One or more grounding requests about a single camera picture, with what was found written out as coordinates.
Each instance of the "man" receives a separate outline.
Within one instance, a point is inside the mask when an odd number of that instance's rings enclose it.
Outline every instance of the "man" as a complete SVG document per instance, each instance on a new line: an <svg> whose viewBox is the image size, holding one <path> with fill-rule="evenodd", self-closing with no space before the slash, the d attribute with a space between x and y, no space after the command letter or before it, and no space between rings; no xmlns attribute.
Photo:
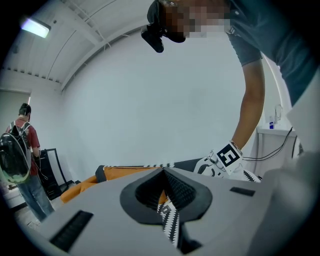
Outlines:
<svg viewBox="0 0 320 256"><path fill-rule="evenodd" d="M19 117L15 120L15 125L22 127L25 122L30 121L31 107L23 103L19 110ZM32 148L33 156L40 156L40 144L37 136L37 132L33 126L29 126L25 131L29 145ZM33 214L37 219L42 222L47 216L53 213L53 209L49 199L46 196L45 190L42 187L39 177L38 168L35 160L31 158L30 177L25 183L17 184L20 193L22 194L26 204L29 206Z"/></svg>
<svg viewBox="0 0 320 256"><path fill-rule="evenodd" d="M240 149L248 142L263 111L265 79L261 52L280 67L292 105L318 67L300 35L265 0L155 0L147 19L176 43L182 43L192 32L199 32L201 26L224 22L245 80L240 119L232 138Z"/></svg>

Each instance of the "red shirt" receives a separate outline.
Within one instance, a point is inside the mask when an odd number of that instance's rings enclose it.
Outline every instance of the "red shirt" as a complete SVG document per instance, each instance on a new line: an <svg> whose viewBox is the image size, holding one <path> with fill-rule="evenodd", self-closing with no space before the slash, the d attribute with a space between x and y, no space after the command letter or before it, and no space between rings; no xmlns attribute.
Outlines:
<svg viewBox="0 0 320 256"><path fill-rule="evenodd" d="M23 118L19 117L17 120L15 120L15 125L18 127L22 127L25 124L25 120ZM40 148L40 143L38 140L36 129L33 126L29 126L28 129L25 130L26 138L29 142L29 145L31 148ZM38 174L38 168L36 166L35 160L32 157L31 158L31 168L30 168L30 175L37 175Z"/></svg>

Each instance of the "ceiling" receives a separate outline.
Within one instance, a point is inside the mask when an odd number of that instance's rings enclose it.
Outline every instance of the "ceiling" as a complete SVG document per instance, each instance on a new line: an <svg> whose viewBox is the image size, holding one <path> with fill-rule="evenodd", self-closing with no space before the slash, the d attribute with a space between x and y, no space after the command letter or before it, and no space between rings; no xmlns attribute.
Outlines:
<svg viewBox="0 0 320 256"><path fill-rule="evenodd" d="M2 69L61 84L98 51L148 23L153 0L52 0L34 18L51 26L46 38L21 30Z"/></svg>

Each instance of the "black backpack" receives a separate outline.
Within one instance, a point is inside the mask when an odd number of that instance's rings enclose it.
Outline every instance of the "black backpack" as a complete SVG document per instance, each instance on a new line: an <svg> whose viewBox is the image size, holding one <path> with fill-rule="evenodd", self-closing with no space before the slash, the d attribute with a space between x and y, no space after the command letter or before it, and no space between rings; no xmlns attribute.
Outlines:
<svg viewBox="0 0 320 256"><path fill-rule="evenodd" d="M19 127L14 121L9 131L0 137L0 171L9 183L25 183L30 176L32 156L26 133L29 126L26 122Z"/></svg>

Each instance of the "man in red shirt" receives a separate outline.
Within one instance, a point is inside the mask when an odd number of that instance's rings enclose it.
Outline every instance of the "man in red shirt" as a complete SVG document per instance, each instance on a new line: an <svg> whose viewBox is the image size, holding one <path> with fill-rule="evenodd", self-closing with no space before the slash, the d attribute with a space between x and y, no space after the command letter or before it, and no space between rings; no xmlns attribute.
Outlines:
<svg viewBox="0 0 320 256"><path fill-rule="evenodd" d="M15 120L15 125L22 127L25 122L30 120L31 107L23 103L19 110L19 117ZM40 143L38 140L37 132L33 126L29 126L25 130L27 140L32 148L33 156L40 156ZM33 214L42 222L47 216L49 216L55 210L53 209L44 188L41 185L38 177L38 167L35 163L34 158L31 158L30 177L27 182L17 184L20 193L22 194L26 204L29 206Z"/></svg>

